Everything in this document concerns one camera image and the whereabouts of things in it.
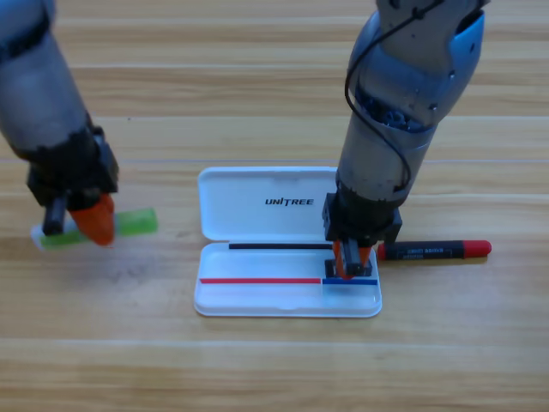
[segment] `green highlighter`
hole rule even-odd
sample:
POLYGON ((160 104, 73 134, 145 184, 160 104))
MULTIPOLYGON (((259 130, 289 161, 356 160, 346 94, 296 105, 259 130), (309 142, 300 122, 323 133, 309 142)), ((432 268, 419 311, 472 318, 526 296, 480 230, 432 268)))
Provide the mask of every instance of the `green highlighter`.
MULTIPOLYGON (((118 212, 114 215, 115 236, 137 236, 139 234, 155 233, 158 230, 158 220, 153 208, 118 212)), ((42 227, 33 227, 31 237, 34 244, 43 251, 62 249, 90 240, 73 221, 65 223, 64 232, 45 236, 42 227)))

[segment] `table surface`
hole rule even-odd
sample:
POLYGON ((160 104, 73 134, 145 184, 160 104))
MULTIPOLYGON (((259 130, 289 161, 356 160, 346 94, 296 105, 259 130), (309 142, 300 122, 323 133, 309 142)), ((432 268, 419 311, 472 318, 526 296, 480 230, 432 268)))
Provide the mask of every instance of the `table surface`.
POLYGON ((0 410, 549 410, 549 7, 496 0, 401 239, 489 239, 487 260, 382 264, 361 320, 204 318, 197 174, 336 166, 343 80, 373 0, 63 0, 56 35, 121 166, 119 210, 160 231, 36 251, 27 167, 0 146, 0 410))

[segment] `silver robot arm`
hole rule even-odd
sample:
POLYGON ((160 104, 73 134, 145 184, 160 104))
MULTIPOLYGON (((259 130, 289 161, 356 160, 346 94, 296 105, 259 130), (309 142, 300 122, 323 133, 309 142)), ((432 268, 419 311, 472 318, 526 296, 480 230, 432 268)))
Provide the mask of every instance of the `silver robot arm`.
POLYGON ((394 242, 398 208, 418 175, 438 124, 462 96, 480 60, 488 0, 377 0, 349 62, 353 109, 327 195, 326 240, 341 242, 342 276, 364 269, 359 249, 394 242))
POLYGON ((118 164, 53 37, 54 15, 53 0, 0 0, 0 131, 30 165, 44 233, 61 233, 68 210, 104 245, 114 234, 118 164))

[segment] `case base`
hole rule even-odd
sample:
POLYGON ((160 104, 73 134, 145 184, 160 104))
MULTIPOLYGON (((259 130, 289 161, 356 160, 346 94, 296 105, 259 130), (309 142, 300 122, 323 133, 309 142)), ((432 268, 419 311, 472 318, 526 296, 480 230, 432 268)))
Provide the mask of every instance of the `case base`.
POLYGON ((195 309, 217 317, 377 315, 382 296, 373 249, 371 275, 355 277, 354 282, 323 282, 328 279, 325 261, 333 256, 331 250, 230 250, 228 244, 208 245, 202 251, 195 309))

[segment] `white plastic case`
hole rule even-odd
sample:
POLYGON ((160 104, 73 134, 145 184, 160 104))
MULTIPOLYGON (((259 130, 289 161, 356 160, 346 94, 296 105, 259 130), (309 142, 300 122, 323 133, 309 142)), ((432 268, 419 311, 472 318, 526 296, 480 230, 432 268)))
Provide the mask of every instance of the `white plastic case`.
POLYGON ((335 172, 334 167, 211 167, 200 174, 202 232, 222 243, 202 250, 195 289, 199 313, 368 318, 381 311, 373 249, 368 284, 324 284, 324 262, 334 258, 328 248, 231 248, 238 244, 328 246, 322 210, 326 194, 335 192, 335 172), (270 283, 273 279, 304 283, 270 283))

